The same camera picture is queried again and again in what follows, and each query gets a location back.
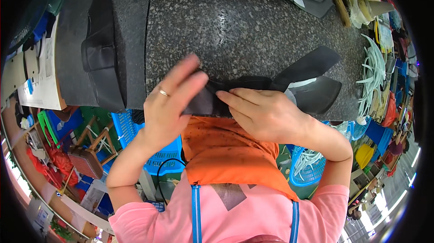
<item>black leather piece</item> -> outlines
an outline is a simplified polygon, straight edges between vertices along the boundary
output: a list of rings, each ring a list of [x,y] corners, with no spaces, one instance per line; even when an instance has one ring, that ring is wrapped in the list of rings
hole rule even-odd
[[[293,88],[297,106],[309,114],[323,114],[334,103],[342,84],[322,75],[341,57],[332,49],[320,46],[300,58],[271,81],[268,77],[240,77],[232,81],[210,79],[206,86],[191,100],[183,114],[197,116],[229,117],[229,107],[217,98],[218,90],[229,91],[233,88],[269,89],[284,92],[290,83],[317,77],[317,81]]]
[[[291,88],[297,107],[307,114],[324,114],[338,98],[342,84],[325,76],[316,78],[315,82]]]
[[[89,73],[98,105],[110,112],[125,109],[116,73],[116,48],[111,0],[93,0],[88,30],[81,45],[82,63]]]

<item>wooden stool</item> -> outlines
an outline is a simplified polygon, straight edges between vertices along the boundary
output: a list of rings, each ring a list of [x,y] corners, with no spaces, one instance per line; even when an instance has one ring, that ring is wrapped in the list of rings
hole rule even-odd
[[[79,140],[76,145],[71,145],[68,150],[69,159],[74,164],[75,168],[82,174],[87,175],[92,178],[101,179],[103,168],[102,166],[117,156],[117,152],[113,143],[111,142],[110,135],[108,131],[112,128],[113,122],[109,123],[98,135],[98,137],[93,138],[92,133],[90,131],[90,127],[95,122],[96,116],[89,121],[85,130],[81,134]],[[91,145],[89,148],[81,147],[81,143],[83,143],[86,135],[89,137],[91,141]],[[96,153],[98,152],[97,146],[102,141],[103,138],[106,138],[107,143],[111,149],[111,155],[103,159],[101,162],[98,161]]]

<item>granite work table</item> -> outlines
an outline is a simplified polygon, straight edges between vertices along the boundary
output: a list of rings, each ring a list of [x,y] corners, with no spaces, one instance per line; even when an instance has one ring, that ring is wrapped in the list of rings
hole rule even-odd
[[[97,106],[80,60],[92,0],[66,0],[56,47],[57,75],[68,105]],[[121,92],[127,108],[143,101],[183,56],[196,53],[216,79],[277,73],[320,45],[342,57],[326,76],[342,83],[326,120],[354,120],[362,86],[363,47],[355,27],[345,28],[333,7],[318,19],[289,0],[113,0]],[[63,78],[81,80],[79,86]]]

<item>green floor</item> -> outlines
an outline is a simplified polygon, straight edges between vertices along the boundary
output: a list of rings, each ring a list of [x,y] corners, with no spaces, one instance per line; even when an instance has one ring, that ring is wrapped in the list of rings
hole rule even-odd
[[[93,116],[97,116],[97,120],[93,124],[92,130],[97,134],[99,134],[101,130],[103,130],[104,127],[106,127],[112,121],[111,113],[105,109],[99,107],[81,106],[80,110],[83,115],[84,123],[82,123],[79,127],[77,127],[74,130],[74,134],[77,137],[77,139],[84,131],[87,123],[92,119]],[[116,133],[115,127],[112,127],[110,129],[109,134],[115,149],[117,151],[120,150],[122,147],[120,142],[118,141],[118,135]],[[90,144],[88,137],[86,137],[84,144],[85,145]],[[279,148],[280,148],[280,154],[279,157],[276,159],[277,166],[278,168],[282,167],[282,174],[285,176],[285,178],[288,178],[289,175],[285,174],[285,170],[291,167],[291,162],[289,161],[288,163],[283,165],[280,165],[280,162],[289,159],[290,152],[288,151],[288,149],[286,149],[285,145],[283,144],[280,144]],[[169,173],[160,176],[161,182],[171,181],[172,179],[180,180],[181,173]],[[152,180],[154,181],[155,186],[157,186],[157,177],[152,175]],[[312,192],[315,191],[315,188],[318,185],[318,183],[315,183],[306,187],[296,187],[292,185],[291,182],[288,182],[288,184],[290,185],[291,189],[296,192],[297,196],[302,200],[307,199],[312,194]]]

